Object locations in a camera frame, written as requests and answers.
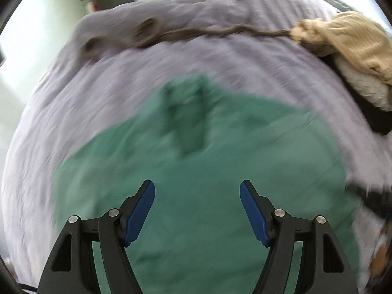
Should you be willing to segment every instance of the blue gripper pad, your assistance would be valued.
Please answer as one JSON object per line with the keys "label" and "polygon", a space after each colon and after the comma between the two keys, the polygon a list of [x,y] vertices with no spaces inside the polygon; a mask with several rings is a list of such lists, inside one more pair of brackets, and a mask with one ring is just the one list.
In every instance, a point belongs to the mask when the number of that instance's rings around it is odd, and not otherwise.
{"label": "blue gripper pad", "polygon": [[270,239],[267,234],[265,218],[245,183],[240,185],[240,198],[256,239],[267,246]]}
{"label": "blue gripper pad", "polygon": [[123,239],[126,247],[138,238],[144,221],[146,220],[148,212],[154,202],[154,198],[155,185],[150,182],[127,220],[127,231]]}

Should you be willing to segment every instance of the black garment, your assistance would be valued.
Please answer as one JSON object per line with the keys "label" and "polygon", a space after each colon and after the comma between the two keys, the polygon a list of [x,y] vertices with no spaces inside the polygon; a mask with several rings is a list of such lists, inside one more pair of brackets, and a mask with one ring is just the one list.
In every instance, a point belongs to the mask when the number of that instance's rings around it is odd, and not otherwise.
{"label": "black garment", "polygon": [[357,103],[359,108],[362,110],[362,114],[369,123],[370,128],[377,133],[386,135],[392,129],[392,112],[385,112],[378,107],[373,106],[365,98],[359,95],[347,82],[342,73],[336,67],[332,55],[324,56],[320,58],[325,64],[334,70],[334,72],[342,80],[344,87],[348,90],[354,101]]}

